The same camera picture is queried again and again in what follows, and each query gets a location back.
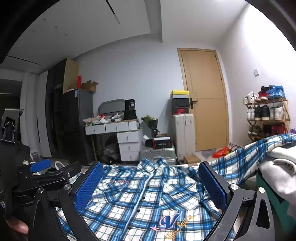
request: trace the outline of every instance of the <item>blue plaid shirt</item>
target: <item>blue plaid shirt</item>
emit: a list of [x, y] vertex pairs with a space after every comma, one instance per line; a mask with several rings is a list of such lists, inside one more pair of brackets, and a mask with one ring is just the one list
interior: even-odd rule
[[[293, 141], [293, 134], [269, 137], [210, 165], [239, 185], [255, 174], [269, 151]], [[197, 171], [198, 166], [170, 167], [162, 158], [156, 163], [143, 159], [137, 167], [104, 166], [92, 199], [80, 213], [100, 240], [203, 240], [220, 213]], [[75, 240], [62, 210], [57, 211], [68, 238]], [[234, 231], [228, 238], [234, 238]]]

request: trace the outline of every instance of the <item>shirt collar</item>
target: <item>shirt collar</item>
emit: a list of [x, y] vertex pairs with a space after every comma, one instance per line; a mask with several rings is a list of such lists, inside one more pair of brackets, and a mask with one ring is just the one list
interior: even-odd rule
[[141, 172], [152, 172], [158, 168], [168, 166], [167, 162], [163, 158], [159, 158], [156, 162], [151, 162], [146, 158], [140, 160], [140, 163], [137, 165], [137, 169]]

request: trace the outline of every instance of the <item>light switch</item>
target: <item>light switch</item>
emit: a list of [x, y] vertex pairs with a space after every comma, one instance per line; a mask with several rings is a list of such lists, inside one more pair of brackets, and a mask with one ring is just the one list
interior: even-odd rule
[[259, 71], [258, 71], [258, 69], [254, 69], [254, 75], [255, 75], [255, 76], [258, 76], [258, 75], [259, 75]]

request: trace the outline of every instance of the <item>blue sneaker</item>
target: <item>blue sneaker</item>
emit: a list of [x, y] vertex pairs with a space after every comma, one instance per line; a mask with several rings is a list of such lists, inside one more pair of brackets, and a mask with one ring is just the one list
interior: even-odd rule
[[281, 98], [282, 99], [286, 99], [283, 86], [270, 85], [269, 88], [270, 88], [270, 90], [269, 91], [266, 91], [266, 93], [268, 93], [267, 98], [269, 100], [272, 100], [272, 99], [281, 99]]

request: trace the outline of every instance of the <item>white desk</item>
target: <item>white desk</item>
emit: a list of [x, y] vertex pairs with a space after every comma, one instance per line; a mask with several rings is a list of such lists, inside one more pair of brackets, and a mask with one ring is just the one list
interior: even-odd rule
[[139, 161], [143, 133], [142, 129], [137, 128], [137, 120], [124, 120], [107, 124], [98, 124], [95, 126], [85, 126], [85, 133], [87, 135], [91, 135], [95, 160], [97, 159], [93, 135], [114, 132], [117, 133], [117, 141], [119, 143], [121, 160]]

